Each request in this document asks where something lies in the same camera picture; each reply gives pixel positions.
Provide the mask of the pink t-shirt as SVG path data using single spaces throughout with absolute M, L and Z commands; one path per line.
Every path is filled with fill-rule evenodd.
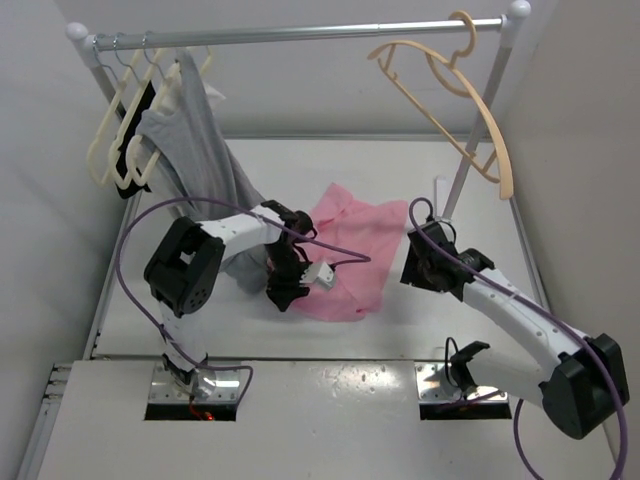
M 334 267 L 335 284 L 314 285 L 294 310 L 324 322 L 356 322 L 381 308 L 383 289 L 405 235 L 408 203 L 372 205 L 331 184 L 311 210 L 316 243 L 303 249 L 312 262 Z

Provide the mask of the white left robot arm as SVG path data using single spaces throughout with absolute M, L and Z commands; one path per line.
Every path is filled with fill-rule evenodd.
M 277 201 L 219 220 L 175 220 L 144 270 L 165 328 L 165 368 L 189 386 L 208 360 L 197 333 L 200 309 L 212 295 L 222 267 L 257 247 L 267 256 L 266 294 L 280 311 L 310 293 L 312 262 L 299 254 L 298 235 L 314 230 L 310 216 Z

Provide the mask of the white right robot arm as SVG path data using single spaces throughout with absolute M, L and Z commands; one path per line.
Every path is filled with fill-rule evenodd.
M 433 219 L 409 231 L 401 281 L 448 293 L 482 313 L 531 356 L 523 362 L 476 340 L 447 361 L 445 378 L 464 394 L 491 386 L 541 408 L 567 436 L 579 440 L 598 427 L 617 405 L 630 399 L 618 343 L 606 334 L 587 334 L 547 318 L 479 251 L 455 248 L 454 229 Z

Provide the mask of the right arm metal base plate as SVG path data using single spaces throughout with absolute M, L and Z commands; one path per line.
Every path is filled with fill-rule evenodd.
M 508 395 L 494 387 L 479 386 L 464 393 L 445 376 L 443 361 L 425 361 L 414 364 L 418 400 L 421 405 L 444 406 L 454 402 L 500 403 Z

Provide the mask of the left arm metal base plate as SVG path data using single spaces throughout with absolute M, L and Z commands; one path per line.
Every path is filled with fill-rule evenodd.
M 158 362 L 154 366 L 148 394 L 148 402 L 158 405 L 187 405 L 190 398 L 198 405 L 235 404 L 240 394 L 240 372 L 197 371 L 191 383 L 185 385 Z

